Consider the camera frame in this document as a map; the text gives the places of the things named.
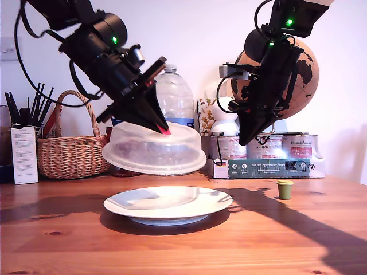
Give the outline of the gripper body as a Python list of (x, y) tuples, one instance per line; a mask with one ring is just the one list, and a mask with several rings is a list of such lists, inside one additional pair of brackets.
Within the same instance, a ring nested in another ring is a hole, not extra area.
[(84, 72), (113, 103), (97, 117), (106, 122), (113, 116), (113, 108), (124, 99), (134, 99), (155, 84), (154, 77), (165, 67), (166, 58), (160, 57), (144, 73), (135, 69), (118, 54), (101, 54), (84, 65)]
[(232, 112), (276, 115), (290, 107), (289, 75), (231, 73), (228, 78), (243, 82), (241, 88), (233, 90), (235, 99), (228, 104)]

